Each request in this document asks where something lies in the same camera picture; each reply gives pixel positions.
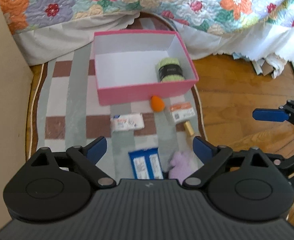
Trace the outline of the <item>green yarn ball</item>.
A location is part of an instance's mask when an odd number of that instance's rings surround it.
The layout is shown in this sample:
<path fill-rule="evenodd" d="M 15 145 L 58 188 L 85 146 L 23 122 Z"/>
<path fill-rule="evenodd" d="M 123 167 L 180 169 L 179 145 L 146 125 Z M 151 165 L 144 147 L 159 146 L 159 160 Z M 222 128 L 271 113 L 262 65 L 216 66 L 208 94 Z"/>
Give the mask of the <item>green yarn ball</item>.
<path fill-rule="evenodd" d="M 177 58 L 166 57 L 157 64 L 160 82 L 184 81 L 183 70 Z"/>

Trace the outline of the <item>white bed skirt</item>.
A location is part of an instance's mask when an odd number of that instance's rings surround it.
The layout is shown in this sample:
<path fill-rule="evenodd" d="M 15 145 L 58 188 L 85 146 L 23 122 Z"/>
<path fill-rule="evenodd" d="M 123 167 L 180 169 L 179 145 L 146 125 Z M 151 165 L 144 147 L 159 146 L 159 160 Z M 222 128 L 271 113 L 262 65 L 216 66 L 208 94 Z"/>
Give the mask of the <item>white bed skirt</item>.
<path fill-rule="evenodd" d="M 255 61 L 270 54 L 294 62 L 294 28 L 257 23 L 231 34 L 215 35 L 178 22 L 169 26 L 173 31 L 128 29 L 139 13 L 95 15 L 49 27 L 29 30 L 13 36 L 28 64 L 42 64 L 91 43 L 95 36 L 115 35 L 106 42 L 119 50 L 137 50 L 169 47 L 179 40 L 191 59 L 201 59 L 211 54 L 240 53 Z"/>

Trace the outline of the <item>floral quilt bedspread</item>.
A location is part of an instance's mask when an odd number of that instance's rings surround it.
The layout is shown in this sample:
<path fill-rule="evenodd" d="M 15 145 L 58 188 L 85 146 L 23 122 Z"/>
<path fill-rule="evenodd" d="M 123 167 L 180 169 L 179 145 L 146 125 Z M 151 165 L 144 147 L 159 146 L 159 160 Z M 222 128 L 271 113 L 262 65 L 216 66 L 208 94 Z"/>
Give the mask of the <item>floral quilt bedspread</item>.
<path fill-rule="evenodd" d="M 216 35 L 267 22 L 294 28 L 294 0 L 0 0 L 13 34 L 96 15 L 144 11 Z"/>

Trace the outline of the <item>purple plush toy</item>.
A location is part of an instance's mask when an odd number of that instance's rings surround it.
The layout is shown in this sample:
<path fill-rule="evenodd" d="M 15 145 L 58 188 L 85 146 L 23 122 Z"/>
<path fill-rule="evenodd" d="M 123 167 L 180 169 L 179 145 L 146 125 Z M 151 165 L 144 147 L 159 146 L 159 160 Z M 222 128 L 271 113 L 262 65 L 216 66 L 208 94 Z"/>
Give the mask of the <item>purple plush toy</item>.
<path fill-rule="evenodd" d="M 196 156 L 190 151 L 178 151 L 173 154 L 170 160 L 169 179 L 176 179 L 180 184 L 198 170 Z"/>

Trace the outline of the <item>checkered cartoon rug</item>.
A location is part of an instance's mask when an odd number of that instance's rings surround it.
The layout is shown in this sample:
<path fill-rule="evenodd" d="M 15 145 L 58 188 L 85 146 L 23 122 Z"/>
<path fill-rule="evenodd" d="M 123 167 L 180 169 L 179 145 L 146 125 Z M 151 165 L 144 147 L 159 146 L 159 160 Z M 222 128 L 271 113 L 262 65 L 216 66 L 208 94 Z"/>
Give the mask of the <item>checkered cartoon rug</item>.
<path fill-rule="evenodd" d="M 139 18 L 128 29 L 173 31 L 170 24 L 159 18 Z M 190 102 L 196 111 L 191 125 L 203 135 L 202 112 L 195 85 L 185 94 L 161 98 L 162 112 L 154 112 L 150 100 L 100 105 L 98 100 L 93 41 L 70 53 L 52 59 L 47 64 L 47 75 L 40 91 L 37 107 L 38 147 L 52 152 L 63 152 L 72 146 L 86 146 L 98 137 L 107 140 L 107 152 L 97 166 L 115 181 L 133 179 L 129 152 L 158 148 L 161 168 L 170 170 L 170 160 L 178 151 L 192 150 L 184 122 L 174 124 L 168 108 L 181 102 Z M 142 113 L 145 127 L 141 130 L 112 132 L 114 115 Z"/>

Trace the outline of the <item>clear floss pick box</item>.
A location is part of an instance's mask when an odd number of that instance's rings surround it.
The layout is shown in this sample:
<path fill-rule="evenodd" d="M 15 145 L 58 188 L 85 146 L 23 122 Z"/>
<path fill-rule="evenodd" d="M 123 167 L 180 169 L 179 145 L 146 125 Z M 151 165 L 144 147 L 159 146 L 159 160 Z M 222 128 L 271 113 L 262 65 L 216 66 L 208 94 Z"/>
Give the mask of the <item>clear floss pick box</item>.
<path fill-rule="evenodd" d="M 190 102 L 181 102 L 168 108 L 171 120 L 174 124 L 185 122 L 196 116 L 196 111 Z"/>

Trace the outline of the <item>white tissue pack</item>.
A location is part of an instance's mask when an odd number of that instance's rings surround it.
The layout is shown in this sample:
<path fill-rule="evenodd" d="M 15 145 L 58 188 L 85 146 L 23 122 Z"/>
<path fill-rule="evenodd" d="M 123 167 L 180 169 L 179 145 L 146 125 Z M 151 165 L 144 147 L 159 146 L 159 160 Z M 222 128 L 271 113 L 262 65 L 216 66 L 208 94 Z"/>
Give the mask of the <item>white tissue pack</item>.
<path fill-rule="evenodd" d="M 145 127 L 142 113 L 114 115 L 111 118 L 112 132 L 135 131 Z"/>

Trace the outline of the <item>pink cardboard box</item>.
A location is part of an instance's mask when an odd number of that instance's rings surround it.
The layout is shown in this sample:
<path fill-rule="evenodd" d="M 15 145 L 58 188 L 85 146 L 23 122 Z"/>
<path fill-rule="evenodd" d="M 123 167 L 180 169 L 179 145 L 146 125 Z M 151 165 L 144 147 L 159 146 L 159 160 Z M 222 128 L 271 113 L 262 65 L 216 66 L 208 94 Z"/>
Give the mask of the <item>pink cardboard box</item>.
<path fill-rule="evenodd" d="M 198 74 L 176 31 L 129 29 L 93 34 L 93 53 L 100 105 L 169 98 L 185 94 Z M 177 58 L 184 81 L 160 82 L 157 64 Z"/>

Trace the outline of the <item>beige wooden cabinet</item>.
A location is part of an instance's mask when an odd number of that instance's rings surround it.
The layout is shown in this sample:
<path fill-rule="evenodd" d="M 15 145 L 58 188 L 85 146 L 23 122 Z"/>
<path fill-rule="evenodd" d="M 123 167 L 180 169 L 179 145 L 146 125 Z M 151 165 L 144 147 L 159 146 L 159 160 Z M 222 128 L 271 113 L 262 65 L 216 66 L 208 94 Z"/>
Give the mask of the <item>beige wooden cabinet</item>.
<path fill-rule="evenodd" d="M 0 8 L 0 228 L 11 217 L 3 189 L 24 165 L 28 102 L 33 73 L 7 27 Z"/>

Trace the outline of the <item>blue wet wipes pack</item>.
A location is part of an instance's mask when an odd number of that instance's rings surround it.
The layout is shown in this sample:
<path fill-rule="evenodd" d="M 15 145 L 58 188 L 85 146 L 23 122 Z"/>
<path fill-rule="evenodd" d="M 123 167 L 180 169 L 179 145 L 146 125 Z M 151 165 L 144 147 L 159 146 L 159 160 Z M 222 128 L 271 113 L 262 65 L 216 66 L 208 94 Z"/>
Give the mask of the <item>blue wet wipes pack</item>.
<path fill-rule="evenodd" d="M 164 179 L 157 147 L 131 151 L 129 158 L 135 179 Z"/>

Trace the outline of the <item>orange makeup sponge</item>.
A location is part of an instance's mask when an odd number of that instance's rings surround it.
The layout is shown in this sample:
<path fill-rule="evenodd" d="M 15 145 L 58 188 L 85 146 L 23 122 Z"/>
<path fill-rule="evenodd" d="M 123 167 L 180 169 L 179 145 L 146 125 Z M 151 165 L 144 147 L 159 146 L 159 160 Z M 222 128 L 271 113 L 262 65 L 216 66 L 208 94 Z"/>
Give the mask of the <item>orange makeup sponge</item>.
<path fill-rule="evenodd" d="M 162 112 L 165 109 L 165 103 L 159 96 L 152 96 L 150 100 L 151 109 L 154 112 Z"/>

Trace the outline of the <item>foundation bottle gold cap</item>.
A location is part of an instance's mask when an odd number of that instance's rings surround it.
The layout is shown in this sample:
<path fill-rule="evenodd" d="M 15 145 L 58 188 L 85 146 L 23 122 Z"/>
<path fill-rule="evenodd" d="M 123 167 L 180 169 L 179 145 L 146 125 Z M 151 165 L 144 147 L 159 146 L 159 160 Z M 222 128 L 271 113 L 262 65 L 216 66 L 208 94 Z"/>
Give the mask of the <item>foundation bottle gold cap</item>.
<path fill-rule="evenodd" d="M 184 122 L 183 126 L 185 128 L 185 132 L 188 137 L 193 137 L 195 135 L 195 131 L 194 131 L 190 121 Z"/>

